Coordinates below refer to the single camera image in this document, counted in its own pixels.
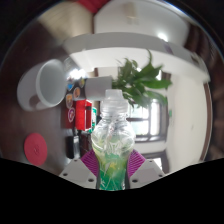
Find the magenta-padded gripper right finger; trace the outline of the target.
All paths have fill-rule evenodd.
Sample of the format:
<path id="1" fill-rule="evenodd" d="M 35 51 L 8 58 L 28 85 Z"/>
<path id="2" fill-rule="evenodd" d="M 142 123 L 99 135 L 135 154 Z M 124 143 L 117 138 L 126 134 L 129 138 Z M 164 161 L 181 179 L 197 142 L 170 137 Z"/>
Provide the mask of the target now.
<path id="1" fill-rule="evenodd" d="M 144 187 L 164 177 L 164 172 L 152 159 L 145 159 L 133 150 L 127 162 L 127 178 L 130 189 Z"/>

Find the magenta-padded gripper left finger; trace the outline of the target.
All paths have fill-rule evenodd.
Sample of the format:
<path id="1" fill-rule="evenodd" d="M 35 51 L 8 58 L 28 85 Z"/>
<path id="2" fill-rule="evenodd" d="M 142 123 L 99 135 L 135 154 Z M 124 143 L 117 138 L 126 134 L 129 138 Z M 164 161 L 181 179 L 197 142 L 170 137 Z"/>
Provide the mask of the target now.
<path id="1" fill-rule="evenodd" d="M 90 150 L 80 159 L 73 159 L 60 173 L 60 177 L 84 188 L 98 189 L 99 172 L 97 157 Z"/>

